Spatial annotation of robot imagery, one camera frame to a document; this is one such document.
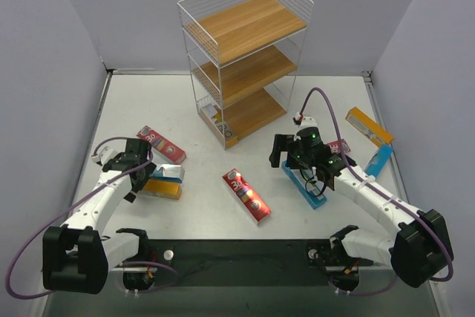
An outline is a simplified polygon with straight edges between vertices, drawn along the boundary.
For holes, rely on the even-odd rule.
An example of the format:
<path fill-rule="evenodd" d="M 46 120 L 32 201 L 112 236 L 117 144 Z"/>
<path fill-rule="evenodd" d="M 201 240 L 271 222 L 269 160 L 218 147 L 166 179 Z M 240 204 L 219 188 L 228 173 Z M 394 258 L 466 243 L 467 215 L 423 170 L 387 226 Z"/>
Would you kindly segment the orange toothpaste box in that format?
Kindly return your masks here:
<path fill-rule="evenodd" d="M 345 120 L 378 147 L 390 145 L 394 140 L 394 136 L 391 133 L 357 107 L 351 108 L 347 112 Z"/>
<path fill-rule="evenodd" d="M 177 182 L 149 180 L 140 191 L 142 195 L 179 200 L 182 194 L 181 185 Z"/>
<path fill-rule="evenodd" d="M 225 149 L 231 148 L 238 142 L 238 136 L 222 116 L 223 112 L 213 104 L 208 104 L 200 109 L 200 116 L 212 133 Z"/>

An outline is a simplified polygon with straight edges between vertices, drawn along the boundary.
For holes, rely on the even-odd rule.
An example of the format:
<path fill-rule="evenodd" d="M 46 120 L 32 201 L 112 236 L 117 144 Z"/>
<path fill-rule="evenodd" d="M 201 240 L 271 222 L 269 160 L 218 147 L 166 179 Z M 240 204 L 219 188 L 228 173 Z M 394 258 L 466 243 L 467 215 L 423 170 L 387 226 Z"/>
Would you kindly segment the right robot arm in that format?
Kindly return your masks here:
<path fill-rule="evenodd" d="M 324 188 L 354 202 L 383 229 L 374 234 L 349 225 L 334 233 L 329 254 L 335 262 L 363 259 L 389 266 L 410 287 L 434 280 L 443 269 L 451 278 L 453 250 L 445 219 L 436 210 L 424 212 L 392 195 L 349 156 L 332 152 L 315 126 L 296 134 L 276 134 L 271 167 L 279 166 L 283 153 L 287 167 L 310 171 Z"/>

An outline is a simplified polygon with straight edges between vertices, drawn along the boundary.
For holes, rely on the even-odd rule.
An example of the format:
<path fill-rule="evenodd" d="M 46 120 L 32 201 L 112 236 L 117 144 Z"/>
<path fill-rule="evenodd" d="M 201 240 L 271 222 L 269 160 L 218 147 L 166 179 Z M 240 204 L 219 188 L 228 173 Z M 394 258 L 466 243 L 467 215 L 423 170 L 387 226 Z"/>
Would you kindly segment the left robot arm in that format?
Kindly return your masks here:
<path fill-rule="evenodd" d="M 42 281 L 48 290 L 97 294 L 113 268 L 126 261 L 141 266 L 151 257 L 143 229 L 121 228 L 103 238 L 118 205 L 133 202 L 155 170 L 151 144 L 128 138 L 124 151 L 101 145 L 91 159 L 101 168 L 93 191 L 42 237 Z"/>

